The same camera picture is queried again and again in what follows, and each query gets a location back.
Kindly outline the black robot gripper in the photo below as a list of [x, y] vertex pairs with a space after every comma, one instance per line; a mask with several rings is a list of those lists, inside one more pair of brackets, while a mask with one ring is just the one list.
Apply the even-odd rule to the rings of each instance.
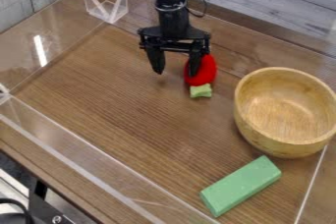
[[139, 47], [146, 50], [152, 70], [162, 75], [166, 68], [164, 51], [190, 52], [190, 76], [202, 66], [204, 53], [211, 52], [211, 34], [191, 25], [187, 2], [155, 4], [159, 15], [156, 27], [140, 28]]

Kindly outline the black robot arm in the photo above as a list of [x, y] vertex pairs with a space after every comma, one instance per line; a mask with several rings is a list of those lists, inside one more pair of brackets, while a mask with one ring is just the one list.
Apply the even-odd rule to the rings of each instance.
[[188, 75], [194, 77], [202, 67], [202, 60], [211, 53], [211, 34], [191, 25], [188, 0], [155, 0], [159, 26], [140, 28], [139, 47], [146, 51], [155, 73], [166, 68], [164, 52], [190, 54]]

